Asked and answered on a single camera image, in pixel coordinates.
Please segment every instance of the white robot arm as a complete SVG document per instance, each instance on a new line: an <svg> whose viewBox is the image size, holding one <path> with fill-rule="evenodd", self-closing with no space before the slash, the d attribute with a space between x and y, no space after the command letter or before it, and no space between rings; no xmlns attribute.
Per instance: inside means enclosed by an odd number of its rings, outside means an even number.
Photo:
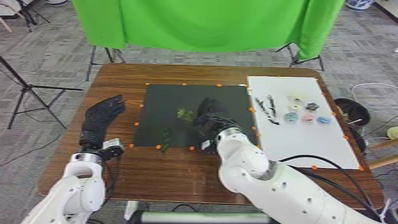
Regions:
<svg viewBox="0 0 398 224"><path fill-rule="evenodd" d="M104 153L121 156L120 139L105 142ZM24 224L86 224L105 201L104 163L98 154L75 153L66 165L64 176L52 187L48 196L32 209Z"/></svg>
<svg viewBox="0 0 398 224"><path fill-rule="evenodd" d="M267 159L239 128L217 135L221 181L283 224L377 224L331 196L306 175Z"/></svg>

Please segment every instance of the gray carpet floor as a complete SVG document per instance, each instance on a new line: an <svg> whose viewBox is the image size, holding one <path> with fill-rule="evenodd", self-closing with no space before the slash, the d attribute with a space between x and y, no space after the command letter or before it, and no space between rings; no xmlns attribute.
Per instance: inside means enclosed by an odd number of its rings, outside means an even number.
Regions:
<svg viewBox="0 0 398 224"><path fill-rule="evenodd" d="M79 86L88 90L91 82L84 82L84 80L91 46L86 41L73 6L70 4L56 7L40 2L36 9L52 23L47 24L40 20L40 26L29 33L24 20L8 21L15 33L8 33L0 27L2 56L29 82L64 87ZM393 53L397 47L398 26L379 9L372 8L363 13L343 9L322 54L327 68L322 76L336 98L352 98L350 87L359 83L382 82L398 85L398 54ZM274 49L240 53L183 53L130 46L123 50L123 56L128 63L144 64L287 67L290 63L288 52L276 53ZM96 62L109 63L104 51L98 51ZM319 69L317 61L306 63L301 67ZM0 164L56 140L45 149L0 166L0 224L15 224L22 222L27 212L43 198L36 193L36 186L64 130L47 112L22 114L16 118L15 127L8 130L20 86L4 75L4 67L0 69ZM95 66L93 78L98 69L100 66ZM47 90L40 93L43 98L50 100L56 92ZM72 121L84 95L84 92L68 92L54 105L54 111L66 124ZM374 118L365 130L368 133L398 115L398 89L377 85L363 86L356 88L356 96L370 109ZM25 100L24 106L25 108L38 106L32 98ZM370 144L381 142L381 137L386 137L386 130L393 126L398 126L398 119L366 136ZM397 153L397 147L368 152L368 159L374 160ZM374 171L375 176L397 169L398 165L377 169ZM377 178L386 197L397 200L398 172L393 171ZM175 205L173 203L148 203L144 206L150 206L153 211L171 211ZM253 206L194 206L201 211L256 212ZM125 202L111 201L95 214L96 218L105 223L123 223L123 209Z"/></svg>

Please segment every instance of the black glove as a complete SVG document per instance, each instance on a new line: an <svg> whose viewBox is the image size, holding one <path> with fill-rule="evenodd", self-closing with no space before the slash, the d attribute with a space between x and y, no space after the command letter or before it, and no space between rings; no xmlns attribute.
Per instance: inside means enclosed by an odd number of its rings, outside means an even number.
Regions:
<svg viewBox="0 0 398 224"><path fill-rule="evenodd" d="M207 140L214 140L219 133L231 127L240 128L228 114L228 107L219 100L207 98L198 108L194 125L201 126L199 133Z"/></svg>
<svg viewBox="0 0 398 224"><path fill-rule="evenodd" d="M121 95L111 97L88 109L80 136L80 145L84 148L104 148L107 128L123 112L125 102Z"/></svg>

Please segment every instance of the metal stand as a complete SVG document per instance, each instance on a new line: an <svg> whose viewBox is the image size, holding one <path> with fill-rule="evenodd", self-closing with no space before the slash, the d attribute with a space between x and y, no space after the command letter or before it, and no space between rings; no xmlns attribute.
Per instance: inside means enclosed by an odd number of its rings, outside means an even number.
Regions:
<svg viewBox="0 0 398 224"><path fill-rule="evenodd" d="M118 55L118 57L121 59L121 63L127 63L125 58L121 56L121 50L112 49L112 53L111 53L111 49L105 47L105 52L107 52L107 55L109 55L111 63L116 63L116 55ZM95 62L95 58L96 58L96 46L93 46L93 51L91 51L91 63L89 63L89 69L88 69L88 74L86 74L86 82L89 82L89 80L91 80L91 69L93 69L93 66L95 65L104 65L104 64L98 64Z"/></svg>
<svg viewBox="0 0 398 224"><path fill-rule="evenodd" d="M294 57L292 63L290 63L290 68L294 67L294 65L299 65L299 64L303 64L303 63L306 63L308 61L313 61L313 60L319 60L319 62L320 62L320 70L326 71L324 60L322 60L320 55L315 58L301 61L299 54L297 54L297 56Z"/></svg>
<svg viewBox="0 0 398 224"><path fill-rule="evenodd" d="M8 68L11 74L13 74L15 78L16 78L16 80L18 80L18 82L20 82L20 85L22 85L22 94L20 94L20 98L18 98L18 103L16 103L16 108L15 108L15 112L13 112L13 117L11 117L9 127L8 127L8 128L11 129L11 127L13 127L13 123L15 123L15 119L16 119L16 115L18 115L18 114L27 113L27 112L32 112L32 111L47 110L48 113L52 114L52 116L54 116L54 118L56 118L56 120L57 120L57 122L59 122L59 124L61 124L61 126L63 126L64 129L66 129L66 125L64 125L64 123L61 122L59 117L57 117L57 115L54 114L54 111L52 111L50 107L52 107L52 105L54 105L54 103L56 103L56 101L57 101L57 99L59 99L63 93L66 92L66 90L73 90L73 91L84 91L84 90L82 90L82 89L77 89L77 88L64 88L64 87L56 87L56 86L38 86L38 85L31 85L31 84L25 82L22 76L18 75L16 70L13 69L13 67L11 67L11 65L9 65L9 63L8 63L8 61L6 61L6 59L4 59L2 56L0 56L0 63L4 64L4 67ZM34 92L34 88L40 88L40 89L57 89L57 90L61 90L57 96L56 96L56 98L54 98L54 100L50 101L48 104L45 103L45 101L43 101L43 99L41 99L38 93ZM34 96L34 98L36 98L36 100L40 101L43 107L41 107L41 108L36 108L36 109L31 109L31 110L25 110L25 111L20 111L22 102L24 102L24 97L25 97L25 94L27 94L27 93L31 93L31 95Z"/></svg>
<svg viewBox="0 0 398 224"><path fill-rule="evenodd" d="M24 0L16 0L20 3L20 7L22 7L22 15L25 17L25 21L27 21L27 28L29 28L29 32L32 32L31 29L31 24L38 25L38 21L34 20L32 14L29 12L29 10L32 10L32 12L36 13L36 15L43 18L43 20L47 21L47 23L52 23L47 19L47 17L40 14L40 12L32 9L32 7L29 7L27 3L24 2Z"/></svg>
<svg viewBox="0 0 398 224"><path fill-rule="evenodd" d="M299 65L299 64L306 63L308 61L313 61L313 60L319 59L319 62L320 62L320 70L326 71L324 60L322 60L320 55L319 55L315 58L311 58L311 59L301 61L301 59L299 59L299 54L294 55L294 51L292 51L292 47L290 47L290 45L292 45L292 43L288 43L288 44L278 49L278 51L276 51L276 52L281 52L281 50L283 50L285 48L288 48L288 51L290 51L290 58L292 58L290 68L294 67L294 65Z"/></svg>

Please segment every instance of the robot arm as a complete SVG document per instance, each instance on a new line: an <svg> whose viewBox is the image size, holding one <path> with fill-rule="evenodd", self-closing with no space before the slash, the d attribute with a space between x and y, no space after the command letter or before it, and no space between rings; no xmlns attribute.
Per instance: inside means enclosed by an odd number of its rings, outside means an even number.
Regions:
<svg viewBox="0 0 398 224"><path fill-rule="evenodd" d="M77 153L66 165L64 176L52 187L48 196L38 204L24 224L84 224L105 200L105 183L102 178L102 157Z"/></svg>
<svg viewBox="0 0 398 224"><path fill-rule="evenodd" d="M80 153L72 156L63 179L32 209L24 224L84 224L105 201L104 163L125 150L120 139L107 142L107 127L125 111L123 96L104 100L86 112Z"/></svg>
<svg viewBox="0 0 398 224"><path fill-rule="evenodd" d="M306 175L285 163L269 160L228 118L224 106L212 99L203 101L196 125L210 142L203 150L217 153L223 160L221 182L279 223L379 223L336 200Z"/></svg>

